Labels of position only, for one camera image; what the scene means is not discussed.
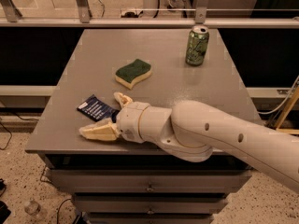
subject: blue packet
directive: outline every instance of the blue packet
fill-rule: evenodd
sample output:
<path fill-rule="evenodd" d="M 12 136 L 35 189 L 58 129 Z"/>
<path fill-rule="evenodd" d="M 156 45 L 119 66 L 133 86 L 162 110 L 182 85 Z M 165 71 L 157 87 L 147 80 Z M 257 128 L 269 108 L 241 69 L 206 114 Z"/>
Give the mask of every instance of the blue packet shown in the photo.
<path fill-rule="evenodd" d="M 111 118 L 114 123 L 116 122 L 116 116 L 120 112 L 120 110 L 114 109 L 100 101 L 94 94 L 79 105 L 77 110 L 93 121 Z"/>

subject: drawer handle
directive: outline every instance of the drawer handle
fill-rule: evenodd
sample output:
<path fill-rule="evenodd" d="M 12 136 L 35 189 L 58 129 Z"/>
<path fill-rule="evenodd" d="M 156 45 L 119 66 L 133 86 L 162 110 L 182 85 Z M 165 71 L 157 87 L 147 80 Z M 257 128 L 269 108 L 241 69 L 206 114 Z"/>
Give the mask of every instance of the drawer handle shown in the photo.
<path fill-rule="evenodd" d="M 151 208 L 149 208 L 148 214 L 149 214 L 149 215 L 153 215 L 153 214 L 155 214 L 155 212 L 152 211 Z"/>
<path fill-rule="evenodd" d="M 146 192 L 154 192 L 155 188 L 152 187 L 151 183 L 149 183 L 149 186 L 146 188 Z"/>

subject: soda can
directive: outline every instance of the soda can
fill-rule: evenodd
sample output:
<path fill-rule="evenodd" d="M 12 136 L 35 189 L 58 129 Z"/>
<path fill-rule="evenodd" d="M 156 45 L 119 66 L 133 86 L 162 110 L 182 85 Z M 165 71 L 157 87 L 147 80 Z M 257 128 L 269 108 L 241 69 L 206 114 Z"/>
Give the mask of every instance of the soda can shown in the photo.
<path fill-rule="evenodd" d="M 208 39 L 209 33 L 207 27 L 203 25 L 193 26 L 189 32 L 186 63 L 198 66 L 204 62 Z"/>

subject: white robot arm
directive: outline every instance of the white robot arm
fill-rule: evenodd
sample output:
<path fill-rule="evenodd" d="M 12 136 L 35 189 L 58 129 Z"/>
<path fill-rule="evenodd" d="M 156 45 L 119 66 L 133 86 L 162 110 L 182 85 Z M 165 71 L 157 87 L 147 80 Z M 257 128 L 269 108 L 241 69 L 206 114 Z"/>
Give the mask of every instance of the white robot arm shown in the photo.
<path fill-rule="evenodd" d="M 204 161 L 213 147 L 299 193 L 299 138 L 238 119 L 210 105 L 183 101 L 173 109 L 132 102 L 117 116 L 121 136 L 149 141 L 185 161 Z"/>

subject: sponge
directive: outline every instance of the sponge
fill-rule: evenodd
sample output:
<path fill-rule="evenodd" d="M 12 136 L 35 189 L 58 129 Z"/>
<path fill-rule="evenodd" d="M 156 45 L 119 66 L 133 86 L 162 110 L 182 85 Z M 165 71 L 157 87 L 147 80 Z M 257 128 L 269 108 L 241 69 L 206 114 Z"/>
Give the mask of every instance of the sponge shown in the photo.
<path fill-rule="evenodd" d="M 151 65 L 139 59 L 117 70 L 115 79 L 123 86 L 131 89 L 136 83 L 151 75 Z"/>

